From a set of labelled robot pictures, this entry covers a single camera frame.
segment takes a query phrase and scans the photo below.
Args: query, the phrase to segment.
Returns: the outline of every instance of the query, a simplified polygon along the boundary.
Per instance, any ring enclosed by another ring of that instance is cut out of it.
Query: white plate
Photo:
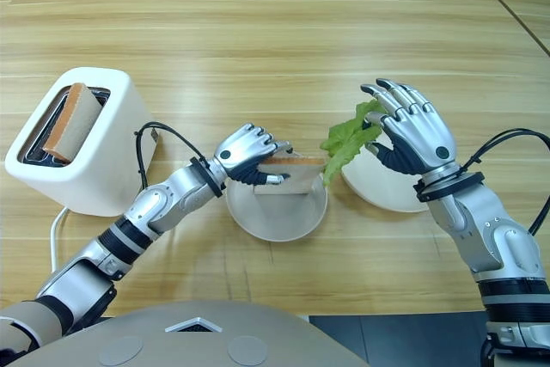
[[[382,134],[376,141],[392,148],[386,134]],[[384,167],[364,147],[353,161],[342,168],[342,176],[357,195],[373,205],[398,212],[428,210],[426,203],[417,200],[413,188],[420,175],[412,176],[392,171]]]
[[[227,186],[231,216],[249,234],[266,241],[294,241],[309,234],[321,223],[327,202],[321,176],[304,194],[260,195],[254,187],[234,181]]]

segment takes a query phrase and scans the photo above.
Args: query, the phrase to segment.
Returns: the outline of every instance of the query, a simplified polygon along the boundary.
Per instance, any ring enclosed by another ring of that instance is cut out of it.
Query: dark floor
[[[477,367],[485,312],[310,316],[309,321],[371,367]]]

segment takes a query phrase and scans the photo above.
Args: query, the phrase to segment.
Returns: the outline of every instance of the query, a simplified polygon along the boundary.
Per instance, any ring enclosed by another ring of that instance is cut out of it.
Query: white cord
[[[50,228],[50,255],[52,257],[52,272],[58,269],[58,253],[56,252],[56,233],[58,232],[59,221],[69,212],[69,208],[64,207],[63,210],[55,217]]]

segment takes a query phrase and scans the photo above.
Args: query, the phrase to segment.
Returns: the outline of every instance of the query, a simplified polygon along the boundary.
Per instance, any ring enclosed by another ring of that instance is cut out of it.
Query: robotic arm
[[[368,113],[364,126],[380,125],[394,148],[366,147],[388,168],[422,175],[415,186],[418,198],[469,266],[493,346],[515,354],[550,354],[550,291],[536,239],[483,185],[482,173],[464,173],[456,163],[455,140],[429,101],[410,86],[376,82],[361,89],[388,114]]]
[[[483,185],[481,173],[465,173],[455,161],[455,140],[430,102],[410,86],[385,79],[377,83],[361,88],[388,113],[367,114],[365,126],[380,125],[394,148],[368,143],[367,149],[388,168],[422,175],[417,195],[469,266],[489,315],[493,346],[516,357],[498,355],[497,365],[517,365],[521,355],[548,354],[550,291],[535,238]],[[210,160],[193,158],[164,182],[145,188],[116,223],[50,277],[35,300],[0,312],[0,355],[18,358],[94,323],[114,299],[113,282],[185,215],[221,196],[228,177],[252,185],[282,182],[283,175],[257,170],[279,150],[290,150],[290,144],[247,124]]]
[[[116,296],[113,281],[122,279],[133,262],[163,233],[215,196],[229,177],[250,185],[277,185],[287,177],[264,174],[258,164],[274,153],[292,151],[287,141],[274,141],[260,127],[246,124],[226,138],[207,162],[173,172],[146,187],[120,219],[56,271],[33,301],[0,312],[0,352],[13,359],[63,335],[93,324]]]

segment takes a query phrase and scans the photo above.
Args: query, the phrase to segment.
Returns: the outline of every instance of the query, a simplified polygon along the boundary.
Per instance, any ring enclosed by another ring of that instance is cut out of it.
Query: green lettuce
[[[359,103],[355,106],[355,118],[335,125],[328,130],[328,139],[321,144],[330,160],[325,166],[323,184],[328,186],[334,176],[342,170],[344,165],[359,153],[361,147],[369,141],[374,141],[382,133],[378,125],[363,129],[363,119],[369,112],[386,113],[386,110],[376,99]]]

